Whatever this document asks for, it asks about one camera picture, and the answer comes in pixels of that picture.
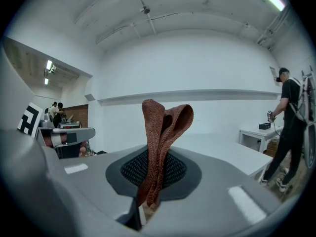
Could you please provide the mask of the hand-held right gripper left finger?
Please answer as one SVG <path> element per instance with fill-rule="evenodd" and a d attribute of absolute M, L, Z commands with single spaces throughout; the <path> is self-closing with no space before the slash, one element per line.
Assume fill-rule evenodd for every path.
<path fill-rule="evenodd" d="M 91 157 L 59 159 L 43 147 L 48 176 L 74 220 L 77 231 L 140 231 L 132 197 L 119 195 L 106 179 L 107 167 L 141 146 Z"/>

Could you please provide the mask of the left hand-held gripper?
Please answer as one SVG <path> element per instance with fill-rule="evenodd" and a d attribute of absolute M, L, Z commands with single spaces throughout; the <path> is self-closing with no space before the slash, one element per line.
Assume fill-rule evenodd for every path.
<path fill-rule="evenodd" d="M 46 110 L 30 103 L 17 129 L 33 137 L 42 146 L 54 149 L 59 158 L 78 158 L 81 143 L 88 143 L 95 136 L 95 129 L 82 128 L 79 123 L 63 122 L 64 117 L 61 102 L 54 102 Z"/>

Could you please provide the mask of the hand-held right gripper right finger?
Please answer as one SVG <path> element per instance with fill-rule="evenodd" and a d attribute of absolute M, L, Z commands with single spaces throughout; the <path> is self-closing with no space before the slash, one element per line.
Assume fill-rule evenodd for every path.
<path fill-rule="evenodd" d="M 223 160 L 186 149 L 201 180 L 184 199 L 162 201 L 144 231 L 273 231 L 280 202 L 257 181 Z"/>

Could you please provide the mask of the person's left hand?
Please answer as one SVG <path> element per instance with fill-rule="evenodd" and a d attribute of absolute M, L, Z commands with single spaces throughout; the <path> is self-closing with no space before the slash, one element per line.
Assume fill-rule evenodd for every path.
<path fill-rule="evenodd" d="M 83 141 L 80 145 L 80 149 L 79 149 L 79 155 L 78 157 L 84 157 L 86 154 L 86 143 L 87 141 Z"/>

